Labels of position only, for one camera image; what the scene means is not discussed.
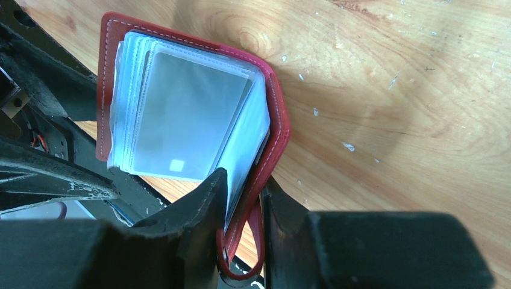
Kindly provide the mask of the red leather card holder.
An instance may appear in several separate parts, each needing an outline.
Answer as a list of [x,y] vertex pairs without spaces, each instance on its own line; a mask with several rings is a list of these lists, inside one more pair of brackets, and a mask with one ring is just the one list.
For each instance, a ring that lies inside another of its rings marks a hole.
[[276,73],[261,58],[117,12],[101,19],[96,157],[132,175],[227,173],[219,273],[242,287],[265,260],[259,196],[289,141]]

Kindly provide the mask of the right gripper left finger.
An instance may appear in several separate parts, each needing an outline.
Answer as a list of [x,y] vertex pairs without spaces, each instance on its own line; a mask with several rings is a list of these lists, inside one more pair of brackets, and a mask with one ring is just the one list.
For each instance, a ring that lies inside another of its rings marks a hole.
[[132,288],[216,288],[216,232],[224,227],[227,171],[216,169],[176,202],[137,222]]

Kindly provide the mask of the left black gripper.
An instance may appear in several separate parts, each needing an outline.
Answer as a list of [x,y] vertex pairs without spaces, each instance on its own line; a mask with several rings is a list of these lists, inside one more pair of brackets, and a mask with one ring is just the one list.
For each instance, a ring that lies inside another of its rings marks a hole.
[[79,120],[96,117],[96,76],[16,1],[1,2],[1,217],[136,223],[168,206],[108,169]]

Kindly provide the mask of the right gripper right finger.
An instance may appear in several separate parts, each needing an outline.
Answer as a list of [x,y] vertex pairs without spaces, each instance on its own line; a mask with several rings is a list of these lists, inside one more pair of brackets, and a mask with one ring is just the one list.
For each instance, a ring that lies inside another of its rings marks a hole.
[[308,210],[269,178],[261,196],[267,288],[310,288],[316,268]]

